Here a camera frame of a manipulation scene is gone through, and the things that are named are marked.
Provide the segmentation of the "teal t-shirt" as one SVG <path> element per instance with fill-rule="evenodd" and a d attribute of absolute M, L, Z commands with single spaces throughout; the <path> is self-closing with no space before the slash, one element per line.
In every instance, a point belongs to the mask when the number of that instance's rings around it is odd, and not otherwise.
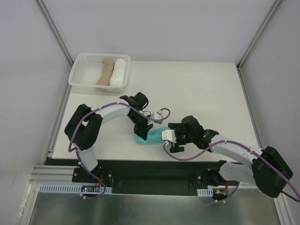
<path fill-rule="evenodd" d="M 139 136 L 135 137 L 138 144 L 152 145 L 152 144 L 162 144 L 164 140 L 162 139 L 162 132 L 168 130 L 168 127 L 161 127 L 156 129 L 151 129 L 147 134 L 147 139 L 144 140 Z"/>

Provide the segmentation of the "white plastic basket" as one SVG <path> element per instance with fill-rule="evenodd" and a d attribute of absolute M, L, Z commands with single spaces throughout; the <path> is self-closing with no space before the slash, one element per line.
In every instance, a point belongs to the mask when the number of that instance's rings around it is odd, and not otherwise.
<path fill-rule="evenodd" d="M 102 68 L 104 59 L 112 59 L 114 61 L 123 59 L 126 63 L 123 84 L 120 86 L 103 86 L 96 85 L 96 82 L 102 75 Z M 99 89 L 106 92 L 121 93 L 129 79 L 131 58 L 125 54 L 111 54 L 111 53 L 81 53 L 75 59 L 71 68 L 68 83 L 71 86 L 79 87 L 81 89 Z"/>

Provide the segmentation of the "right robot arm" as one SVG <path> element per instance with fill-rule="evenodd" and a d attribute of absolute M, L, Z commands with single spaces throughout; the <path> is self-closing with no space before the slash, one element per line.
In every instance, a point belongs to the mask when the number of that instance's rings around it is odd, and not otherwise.
<path fill-rule="evenodd" d="M 200 174 L 200 180 L 211 186 L 222 185 L 226 181 L 256 185 L 265 195 L 277 198 L 286 185 L 290 185 L 293 172 L 273 147 L 264 149 L 248 147 L 230 140 L 212 129 L 204 129 L 198 120 L 190 115 L 180 123 L 169 123 L 162 132 L 164 151 L 172 158 L 174 153 L 183 152 L 186 144 L 192 143 L 201 152 L 226 156 L 233 162 L 220 160 L 216 167 Z"/>

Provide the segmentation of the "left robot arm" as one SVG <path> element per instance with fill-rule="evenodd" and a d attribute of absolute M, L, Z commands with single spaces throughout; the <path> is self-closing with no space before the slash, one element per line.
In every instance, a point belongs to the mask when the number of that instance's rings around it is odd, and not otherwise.
<path fill-rule="evenodd" d="M 98 161 L 93 145 L 98 138 L 101 125 L 127 116 L 134 123 L 134 133 L 146 140 L 153 125 L 149 123 L 148 116 L 142 116 L 140 111 L 148 103 L 148 98 L 138 92 L 135 96 L 121 96 L 118 104 L 110 103 L 98 110 L 92 110 L 85 104 L 77 107 L 64 133 L 70 141 L 68 151 L 75 151 L 78 154 L 80 164 L 85 167 L 82 175 L 88 182 L 95 182 L 99 177 L 99 171 L 96 169 Z"/>

